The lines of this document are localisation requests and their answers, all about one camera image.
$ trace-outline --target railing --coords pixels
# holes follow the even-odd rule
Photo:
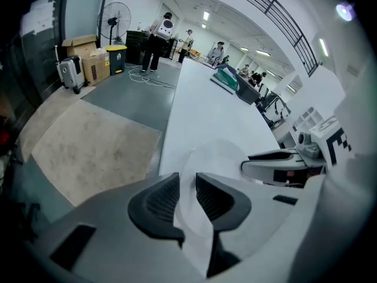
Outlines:
[[[247,0],[262,11],[282,31],[299,55],[306,72],[311,76],[318,64],[302,30],[277,0]]]

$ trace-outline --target white cloth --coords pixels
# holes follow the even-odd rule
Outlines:
[[[152,25],[149,27],[150,32],[153,34],[154,30],[160,26],[160,24],[163,22],[163,19],[156,19],[153,21]]]
[[[244,67],[240,70],[240,76],[247,77],[249,75],[249,69]]]
[[[216,61],[223,59],[224,49],[220,50],[217,47],[214,47],[210,50],[207,56],[209,57],[208,63],[213,64]]]
[[[185,42],[183,43],[183,45],[182,45],[182,49],[183,49],[183,50],[188,50],[188,48],[189,48],[189,43],[190,43],[192,40],[193,40],[193,37],[192,37],[191,35],[189,35],[189,36],[187,37],[187,39],[185,40]]]

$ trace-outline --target beige rug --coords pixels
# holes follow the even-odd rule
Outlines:
[[[72,104],[94,89],[94,86],[83,87],[80,94],[74,94],[72,89],[65,89],[62,86],[40,105],[18,137],[21,144],[22,158],[25,162],[49,126]]]
[[[78,100],[32,151],[49,181],[75,206],[145,178],[161,132]]]

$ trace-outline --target paper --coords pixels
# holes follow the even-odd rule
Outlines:
[[[30,12],[22,16],[20,34],[25,34],[33,31],[34,35],[37,33],[53,27],[54,20],[54,3],[48,0],[37,0],[31,4]]]

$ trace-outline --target person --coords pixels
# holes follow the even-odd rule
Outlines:
[[[153,54],[153,59],[152,59],[152,63],[151,63],[151,72],[157,70],[158,61],[160,59],[160,56],[162,55],[161,50],[162,50],[162,47],[166,44],[166,40],[157,37],[155,35],[155,33],[156,33],[156,30],[158,29],[158,27],[160,26],[160,24],[165,19],[171,20],[172,16],[173,16],[173,14],[171,12],[167,12],[163,16],[163,19],[154,20],[152,25],[149,27],[148,32],[151,35],[149,36],[149,39],[146,43],[147,48],[145,50],[145,54],[144,54],[144,58],[143,58],[143,67],[141,69],[142,73],[144,73],[148,69],[149,62],[151,60],[152,54]]]
[[[228,64],[228,62],[229,62],[229,56],[227,55],[225,58],[223,58],[220,65],[226,65]]]
[[[260,82],[262,81],[262,79],[264,77],[266,77],[267,74],[266,73],[262,73],[262,74],[259,74],[259,73],[254,73],[252,74],[252,76],[250,77],[250,80],[249,80],[249,83],[252,85],[252,86],[257,86],[260,84]]]
[[[246,78],[249,75],[249,65],[245,64],[245,67],[238,72],[238,75]]]
[[[207,54],[208,60],[207,63],[214,65],[216,61],[222,60],[224,57],[224,42],[218,42],[217,47],[214,47]]]
[[[187,54],[187,51],[189,50],[189,45],[191,44],[191,46],[192,46],[192,41],[194,41],[193,40],[193,37],[191,36],[191,34],[193,33],[193,31],[192,30],[188,30],[187,31],[187,33],[188,33],[188,37],[187,37],[187,39],[183,42],[183,45],[182,45],[182,47],[181,47],[181,53],[180,53],[180,55],[179,55],[179,59],[178,59],[178,62],[179,63],[183,63],[183,59],[184,59],[184,56]]]

